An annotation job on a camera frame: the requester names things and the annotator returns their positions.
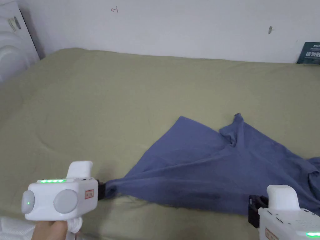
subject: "white appliance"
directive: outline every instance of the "white appliance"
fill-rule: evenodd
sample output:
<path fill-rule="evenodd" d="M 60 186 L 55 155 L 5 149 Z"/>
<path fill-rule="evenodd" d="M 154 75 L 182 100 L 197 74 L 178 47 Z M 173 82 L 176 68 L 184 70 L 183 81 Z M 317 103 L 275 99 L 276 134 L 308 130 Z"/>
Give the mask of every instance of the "white appliance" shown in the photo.
<path fill-rule="evenodd" d="M 0 82 L 27 70 L 38 60 L 18 4 L 0 5 Z"/>
<path fill-rule="evenodd" d="M 296 191 L 288 185 L 270 185 L 267 188 L 268 206 L 260 207 L 259 227 L 260 240 L 302 240 L 320 239 L 320 217 L 307 209 L 300 208 Z M 249 199 L 249 222 L 252 197 Z"/>
<path fill-rule="evenodd" d="M 76 233 L 81 216 L 98 204 L 98 182 L 91 177 L 91 161 L 76 161 L 65 179 L 42 179 L 23 193 L 21 211 L 27 220 L 66 220 L 68 231 Z"/>

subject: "finger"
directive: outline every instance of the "finger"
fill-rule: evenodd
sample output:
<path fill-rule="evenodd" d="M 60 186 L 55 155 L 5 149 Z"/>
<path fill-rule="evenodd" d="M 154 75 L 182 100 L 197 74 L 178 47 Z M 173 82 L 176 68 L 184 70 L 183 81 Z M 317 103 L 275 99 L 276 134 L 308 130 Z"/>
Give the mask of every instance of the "finger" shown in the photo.
<path fill-rule="evenodd" d="M 54 222 L 52 221 L 37 222 L 32 234 L 32 240 L 46 239 L 48 231 L 53 223 Z"/>
<path fill-rule="evenodd" d="M 47 240 L 65 240 L 68 231 L 66 221 L 56 221 L 51 227 Z"/>

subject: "handwritten mark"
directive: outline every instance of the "handwritten mark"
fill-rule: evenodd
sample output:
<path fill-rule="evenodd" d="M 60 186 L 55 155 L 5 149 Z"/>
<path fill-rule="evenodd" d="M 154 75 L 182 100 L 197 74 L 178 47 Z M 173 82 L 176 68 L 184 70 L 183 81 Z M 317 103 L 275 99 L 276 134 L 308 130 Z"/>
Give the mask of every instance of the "handwritten mark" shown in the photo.
<path fill-rule="evenodd" d="M 118 7 L 116 6 L 115 9 L 111 8 L 111 11 L 114 11 L 114 10 L 117 10 L 117 13 L 118 13 Z"/>

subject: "led indicator strip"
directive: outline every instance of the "led indicator strip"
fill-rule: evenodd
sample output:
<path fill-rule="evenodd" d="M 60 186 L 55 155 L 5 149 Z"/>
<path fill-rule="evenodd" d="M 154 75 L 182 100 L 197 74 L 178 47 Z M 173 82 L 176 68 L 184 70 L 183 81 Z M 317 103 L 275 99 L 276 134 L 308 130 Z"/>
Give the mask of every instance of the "led indicator strip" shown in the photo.
<path fill-rule="evenodd" d="M 306 233 L 308 237 L 320 237 L 320 232 Z"/>
<path fill-rule="evenodd" d="M 40 183 L 62 183 L 66 182 L 66 179 L 49 179 L 49 180 L 41 180 Z"/>

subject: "crumpled fabric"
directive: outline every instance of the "crumpled fabric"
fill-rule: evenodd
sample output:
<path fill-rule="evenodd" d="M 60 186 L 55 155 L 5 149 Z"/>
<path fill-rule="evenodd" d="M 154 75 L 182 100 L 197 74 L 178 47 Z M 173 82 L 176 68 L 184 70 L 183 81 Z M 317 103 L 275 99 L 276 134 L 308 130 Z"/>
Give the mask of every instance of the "crumpled fabric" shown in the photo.
<path fill-rule="evenodd" d="M 320 158 L 305 160 L 236 114 L 219 132 L 180 117 L 121 179 L 118 193 L 173 207 L 247 215 L 249 195 L 271 184 L 293 187 L 301 208 L 320 214 Z"/>

